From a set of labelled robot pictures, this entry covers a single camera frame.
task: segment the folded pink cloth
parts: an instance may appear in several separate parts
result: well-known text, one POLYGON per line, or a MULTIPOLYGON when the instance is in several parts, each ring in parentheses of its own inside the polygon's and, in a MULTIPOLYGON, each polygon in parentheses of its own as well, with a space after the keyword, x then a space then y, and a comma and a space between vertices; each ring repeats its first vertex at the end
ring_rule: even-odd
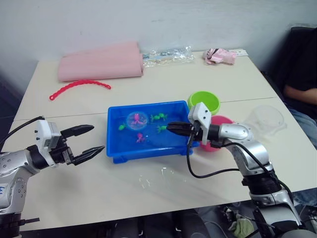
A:
POLYGON ((208 64, 213 63, 230 63, 234 64, 237 53, 230 52, 225 49, 211 48, 203 53, 203 58, 208 64))
POLYGON ((107 79, 143 75, 143 56, 137 42, 64 56, 59 63, 59 81, 107 79))

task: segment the white wall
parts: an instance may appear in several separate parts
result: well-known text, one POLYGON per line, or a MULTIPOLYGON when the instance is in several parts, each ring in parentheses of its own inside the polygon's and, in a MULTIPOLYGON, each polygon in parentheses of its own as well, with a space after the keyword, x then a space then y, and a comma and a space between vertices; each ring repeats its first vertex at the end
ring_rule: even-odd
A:
POLYGON ((23 93, 38 60, 126 40, 142 50, 245 48, 263 68, 317 0, 0 0, 0 74, 23 93))

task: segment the pink bowl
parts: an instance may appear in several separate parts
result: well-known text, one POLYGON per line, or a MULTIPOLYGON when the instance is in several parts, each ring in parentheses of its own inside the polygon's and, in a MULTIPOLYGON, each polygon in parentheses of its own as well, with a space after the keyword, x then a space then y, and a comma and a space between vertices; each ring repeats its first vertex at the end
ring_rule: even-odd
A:
MULTIPOLYGON (((216 116, 211 117, 211 121, 212 121, 212 124, 214 124, 214 125, 221 125, 223 123, 229 123, 229 124, 233 123, 233 121, 230 120, 229 118, 226 118, 226 117, 220 116, 220 115, 216 115, 216 116)), ((214 151, 220 150, 220 148, 211 147, 210 142, 208 142, 207 145, 203 145, 202 142, 200 142, 200 146, 204 150, 209 151, 209 152, 214 152, 214 151)))

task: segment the pink plush toy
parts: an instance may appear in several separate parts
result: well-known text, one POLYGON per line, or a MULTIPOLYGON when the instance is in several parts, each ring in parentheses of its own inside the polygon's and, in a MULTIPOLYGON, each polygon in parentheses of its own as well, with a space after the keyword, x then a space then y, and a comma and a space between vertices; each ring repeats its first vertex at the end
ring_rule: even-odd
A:
POLYGON ((207 64, 229 63, 234 64, 237 53, 225 49, 211 48, 203 53, 203 58, 207 64))

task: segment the person's arm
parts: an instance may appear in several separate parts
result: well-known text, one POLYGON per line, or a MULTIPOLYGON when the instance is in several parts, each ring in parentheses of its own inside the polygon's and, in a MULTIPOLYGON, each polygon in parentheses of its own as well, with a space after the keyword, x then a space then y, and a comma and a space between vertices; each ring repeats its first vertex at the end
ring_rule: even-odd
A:
POLYGON ((317 88, 301 91, 286 85, 284 88, 284 95, 304 103, 317 105, 317 88))

